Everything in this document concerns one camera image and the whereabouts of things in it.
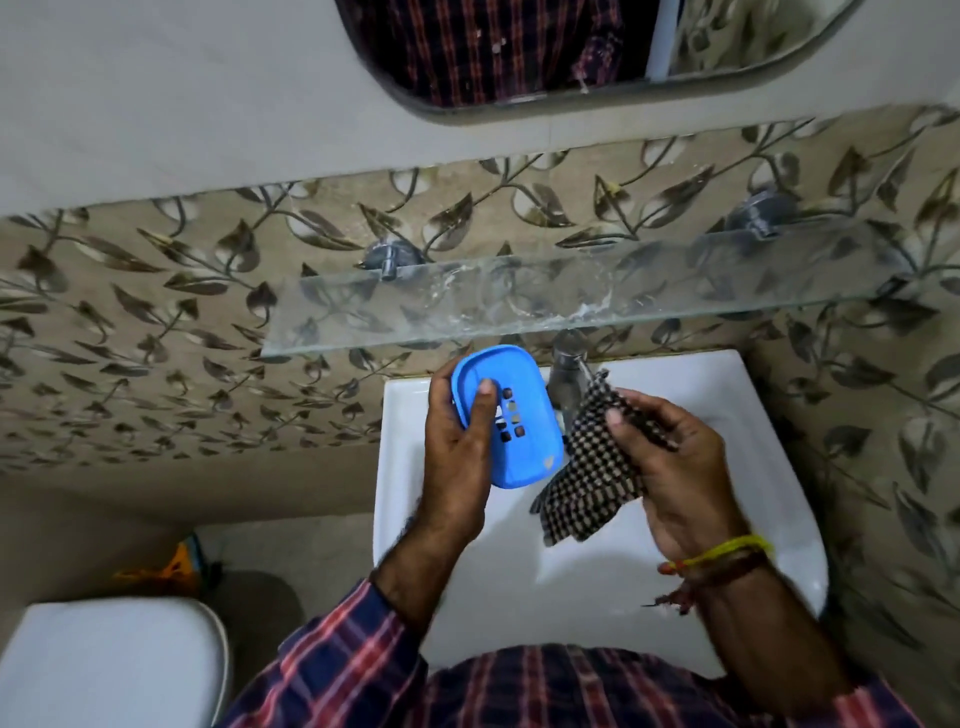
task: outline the blue soap dish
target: blue soap dish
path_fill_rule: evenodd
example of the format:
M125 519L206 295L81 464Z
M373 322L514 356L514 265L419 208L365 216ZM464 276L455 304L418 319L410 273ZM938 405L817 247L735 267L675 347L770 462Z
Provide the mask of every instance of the blue soap dish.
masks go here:
M504 344L463 359L450 378L464 427L483 379L496 382L499 406L491 434L491 482L522 488L543 480L564 462L564 438L534 357Z

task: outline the plaid shirt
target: plaid shirt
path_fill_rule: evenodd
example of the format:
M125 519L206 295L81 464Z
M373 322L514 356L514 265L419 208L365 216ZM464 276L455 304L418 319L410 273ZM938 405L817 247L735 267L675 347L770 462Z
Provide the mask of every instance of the plaid shirt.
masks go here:
M651 655L548 644L510 647L429 679L419 640L369 581L280 646L219 728L635 726L918 728L880 681L794 722L739 716L691 672Z
M391 70L441 107L608 84L623 48L619 0L388 0L387 22Z

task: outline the hand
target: hand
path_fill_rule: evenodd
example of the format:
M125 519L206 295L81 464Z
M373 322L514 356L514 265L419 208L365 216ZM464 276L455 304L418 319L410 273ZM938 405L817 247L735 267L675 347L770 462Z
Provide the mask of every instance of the hand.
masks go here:
M632 406L657 420L679 449L670 452L607 413L613 439L643 475L643 508L660 552L670 561L699 556L729 539L750 533L727 470L723 438L685 409L659 397L619 390Z
M480 382L470 426L464 430L450 392L450 375L458 361L448 362L430 379L423 497L414 524L462 549L483 529L497 396L493 381Z

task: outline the floor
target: floor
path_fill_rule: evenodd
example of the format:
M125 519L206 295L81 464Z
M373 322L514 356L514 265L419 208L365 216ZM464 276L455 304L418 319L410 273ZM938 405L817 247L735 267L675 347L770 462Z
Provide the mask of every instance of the floor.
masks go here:
M243 688L301 624L328 612L372 568L373 514L209 525L197 529L224 578L207 603L233 646Z

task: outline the black and white checkered towel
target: black and white checkered towel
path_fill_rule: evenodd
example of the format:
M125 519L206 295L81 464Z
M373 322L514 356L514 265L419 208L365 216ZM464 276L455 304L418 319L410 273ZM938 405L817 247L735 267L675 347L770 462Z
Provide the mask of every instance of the black and white checkered towel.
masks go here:
M540 492L530 512L540 515L543 542L552 546L567 536L585 541L609 521L620 506L643 494L640 474L607 430L607 410L615 407L647 439L676 449L663 428L627 403L607 382L602 370L593 378L564 442L569 462Z

